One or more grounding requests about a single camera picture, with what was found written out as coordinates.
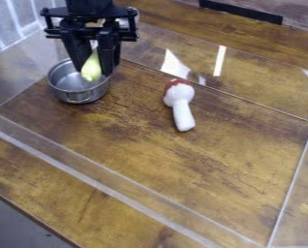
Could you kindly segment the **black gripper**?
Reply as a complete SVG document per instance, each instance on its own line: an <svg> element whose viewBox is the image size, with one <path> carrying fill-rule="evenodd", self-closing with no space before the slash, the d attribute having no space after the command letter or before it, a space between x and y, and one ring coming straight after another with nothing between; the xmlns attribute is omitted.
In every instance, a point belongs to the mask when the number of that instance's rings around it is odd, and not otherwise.
<svg viewBox="0 0 308 248"><path fill-rule="evenodd" d="M92 54L91 43L98 36L98 52L103 75L108 77L120 57L120 41L139 39L138 11L115 6L112 0L66 0L59 8L43 8L47 37L62 39L68 57L78 72Z"/></svg>

